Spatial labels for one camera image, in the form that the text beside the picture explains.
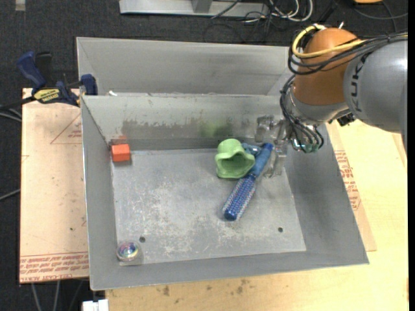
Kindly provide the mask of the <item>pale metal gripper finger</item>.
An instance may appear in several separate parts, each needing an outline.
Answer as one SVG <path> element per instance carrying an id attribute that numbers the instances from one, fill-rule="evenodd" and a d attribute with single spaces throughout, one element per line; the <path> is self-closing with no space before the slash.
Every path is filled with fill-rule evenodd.
<path id="1" fill-rule="evenodd" d="M 283 167 L 285 166 L 285 161 L 287 158 L 287 147 L 282 146 L 276 150 L 276 160 L 275 160 L 275 174 L 280 176 L 282 175 Z"/>
<path id="2" fill-rule="evenodd" d="M 274 176 L 274 165 L 276 162 L 276 152 L 271 151 L 266 167 L 263 169 L 263 176 L 265 178 L 272 178 Z"/>

